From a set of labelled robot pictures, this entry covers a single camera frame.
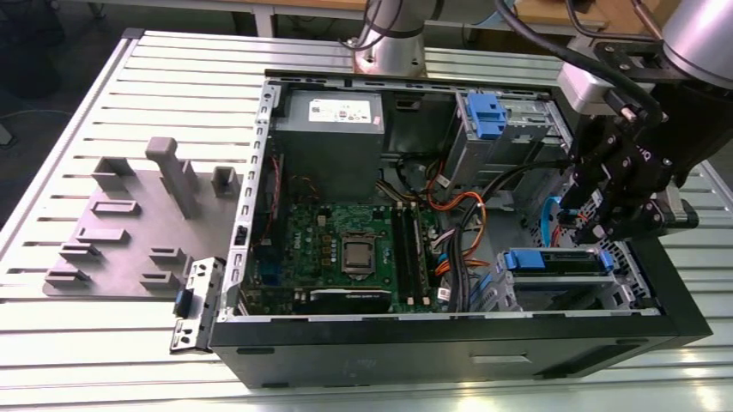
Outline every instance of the metal rod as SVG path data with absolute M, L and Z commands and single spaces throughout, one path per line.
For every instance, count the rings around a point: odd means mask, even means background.
M 639 17 L 640 23 L 643 23 L 643 27 L 648 30 L 651 36 L 654 36 L 656 40 L 663 39 L 662 28 L 656 23 L 656 19 L 654 18 L 654 14 L 651 13 L 651 10 L 648 10 L 647 5 L 640 0 L 631 0 L 631 5 L 632 12 Z

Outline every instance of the motherboard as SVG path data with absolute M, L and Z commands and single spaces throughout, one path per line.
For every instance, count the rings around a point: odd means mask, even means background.
M 284 257 L 242 287 L 249 314 L 433 312 L 436 216 L 415 204 L 293 204 Z

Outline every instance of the sticker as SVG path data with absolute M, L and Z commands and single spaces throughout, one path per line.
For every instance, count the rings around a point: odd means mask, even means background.
M 449 300 L 449 289 L 437 288 L 437 300 Z
M 308 120 L 331 123 L 371 123 L 368 101 L 313 99 L 309 101 Z
M 447 185 L 449 185 L 449 180 L 447 180 L 447 178 L 441 174 L 435 177 L 435 181 L 443 187 L 447 187 Z

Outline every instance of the ram slot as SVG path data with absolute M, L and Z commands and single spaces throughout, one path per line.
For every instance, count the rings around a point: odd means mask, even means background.
M 411 209 L 405 209 L 403 215 L 404 222 L 404 241 L 405 241 L 405 251 L 407 251 L 407 273 L 409 275 L 409 284 L 412 286 L 412 297 L 415 298 L 415 303 L 423 302 L 423 276 L 420 274 L 420 242 L 421 237 L 419 236 L 419 223 L 415 220 L 415 213 Z
M 393 263 L 397 270 L 397 296 L 400 302 L 407 302 L 411 298 L 412 287 L 407 267 L 407 248 L 404 241 L 404 228 L 401 208 L 391 210 L 391 247 L 393 250 Z

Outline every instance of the aluminum table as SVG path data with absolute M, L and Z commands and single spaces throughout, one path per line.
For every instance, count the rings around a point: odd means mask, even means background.
M 197 170 L 248 170 L 266 69 L 349 72 L 335 43 L 145 32 L 121 39 L 0 233 L 0 406 L 141 410 L 731 410 L 733 196 L 708 164 L 683 196 L 699 228 L 662 238 L 714 335 L 583 379 L 249 391 L 214 355 L 168 354 L 169 302 L 43 296 L 96 188 L 101 156 L 144 160 L 152 136 L 178 141 Z M 552 85 L 552 58 L 428 49 L 429 77 Z

